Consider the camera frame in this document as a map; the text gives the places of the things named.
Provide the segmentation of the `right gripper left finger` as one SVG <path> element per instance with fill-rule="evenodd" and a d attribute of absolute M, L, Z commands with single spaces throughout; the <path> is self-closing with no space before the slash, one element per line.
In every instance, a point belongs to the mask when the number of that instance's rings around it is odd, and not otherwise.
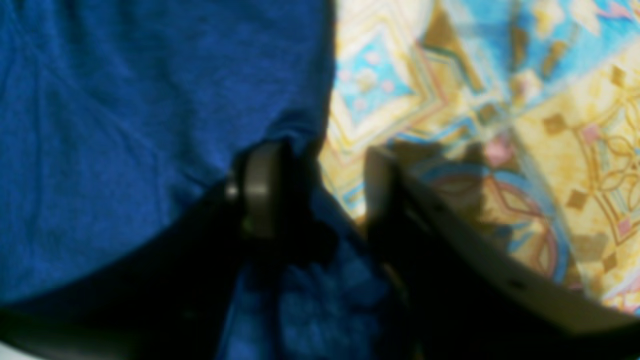
<path fill-rule="evenodd" d="M 255 145 L 173 225 L 116 262 L 1 310 L 3 360 L 209 360 L 243 263 L 284 247 L 295 159 Z"/>

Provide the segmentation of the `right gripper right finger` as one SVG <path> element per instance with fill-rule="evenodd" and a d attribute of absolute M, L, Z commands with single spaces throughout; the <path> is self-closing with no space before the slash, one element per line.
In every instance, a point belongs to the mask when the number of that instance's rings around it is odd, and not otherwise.
<path fill-rule="evenodd" d="M 404 283 L 427 360 L 637 360 L 639 319 L 526 269 L 388 149 L 365 157 L 370 250 Z"/>

